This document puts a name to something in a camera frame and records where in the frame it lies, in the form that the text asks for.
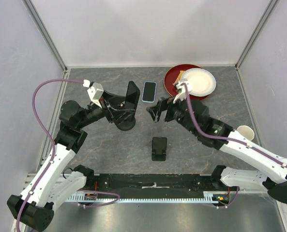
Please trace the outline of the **black round-base clamp stand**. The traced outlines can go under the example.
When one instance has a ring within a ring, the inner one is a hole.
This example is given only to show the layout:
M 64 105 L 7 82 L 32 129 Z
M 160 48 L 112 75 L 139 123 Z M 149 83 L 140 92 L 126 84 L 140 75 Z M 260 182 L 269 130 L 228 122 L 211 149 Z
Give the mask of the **black round-base clamp stand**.
M 129 131 L 131 130 L 136 124 L 136 119 L 134 118 L 133 121 L 124 121 L 122 123 L 115 123 L 115 125 L 117 126 L 117 128 L 121 131 Z

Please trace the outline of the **black smartphone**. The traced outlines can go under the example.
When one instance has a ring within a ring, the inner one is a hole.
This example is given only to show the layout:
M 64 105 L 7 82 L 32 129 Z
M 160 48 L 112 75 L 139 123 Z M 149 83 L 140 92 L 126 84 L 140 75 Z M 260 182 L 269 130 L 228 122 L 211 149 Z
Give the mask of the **black smartphone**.
M 137 85 L 134 83 L 134 81 L 130 81 L 128 83 L 128 88 L 125 96 L 125 109 L 132 109 L 136 110 L 137 104 L 140 97 L 140 90 L 137 87 Z

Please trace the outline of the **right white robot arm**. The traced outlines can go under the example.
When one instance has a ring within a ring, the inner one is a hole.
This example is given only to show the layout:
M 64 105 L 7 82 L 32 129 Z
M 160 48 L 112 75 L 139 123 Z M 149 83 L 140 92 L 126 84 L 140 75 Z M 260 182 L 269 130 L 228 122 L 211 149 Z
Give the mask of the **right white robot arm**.
M 272 153 L 242 136 L 230 125 L 210 116 L 209 109 L 198 100 L 174 101 L 161 98 L 147 108 L 154 122 L 162 112 L 165 121 L 176 121 L 205 146 L 228 153 L 251 165 L 254 170 L 236 170 L 218 165 L 210 177 L 211 187 L 266 190 L 275 200 L 287 204 L 287 158 Z

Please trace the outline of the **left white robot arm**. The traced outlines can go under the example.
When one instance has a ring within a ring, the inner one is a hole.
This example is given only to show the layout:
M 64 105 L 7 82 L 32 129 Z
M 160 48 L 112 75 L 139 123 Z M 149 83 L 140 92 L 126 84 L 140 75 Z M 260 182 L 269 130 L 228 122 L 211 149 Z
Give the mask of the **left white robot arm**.
M 42 232 L 52 221 L 55 211 L 75 192 L 95 186 L 94 171 L 83 165 L 76 166 L 60 184 L 56 184 L 62 171 L 82 147 L 87 133 L 83 128 L 102 118 L 107 118 L 121 131 L 131 130 L 136 123 L 135 113 L 139 101 L 138 90 L 127 90 L 118 96 L 102 90 L 89 89 L 91 103 L 87 108 L 76 101 L 66 101 L 60 109 L 60 130 L 42 167 L 19 194 L 7 201 L 16 219 L 16 230 L 23 223 Z

